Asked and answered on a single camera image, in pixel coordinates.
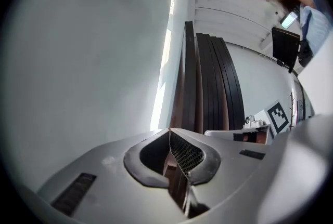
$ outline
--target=light blue shirt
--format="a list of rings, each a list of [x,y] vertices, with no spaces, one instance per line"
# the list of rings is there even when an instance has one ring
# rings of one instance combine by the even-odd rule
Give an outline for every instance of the light blue shirt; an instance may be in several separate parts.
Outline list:
[[[309,43],[313,55],[317,54],[329,32],[333,29],[333,18],[324,0],[313,0],[317,9],[301,4],[300,24],[303,39]]]

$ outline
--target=white ceiling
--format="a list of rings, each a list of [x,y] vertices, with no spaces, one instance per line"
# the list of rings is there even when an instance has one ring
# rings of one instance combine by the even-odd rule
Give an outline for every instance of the white ceiling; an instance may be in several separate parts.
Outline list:
[[[194,28],[272,57],[271,29],[281,28],[284,15],[278,3],[265,0],[196,0]],[[297,22],[288,31],[301,35]],[[298,61],[295,70],[301,70]]]

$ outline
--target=mesh grille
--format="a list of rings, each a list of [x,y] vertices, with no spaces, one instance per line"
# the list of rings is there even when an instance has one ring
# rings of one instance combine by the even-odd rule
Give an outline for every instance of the mesh grille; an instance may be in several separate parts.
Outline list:
[[[204,159],[203,151],[182,137],[170,134],[170,150],[185,176]]]

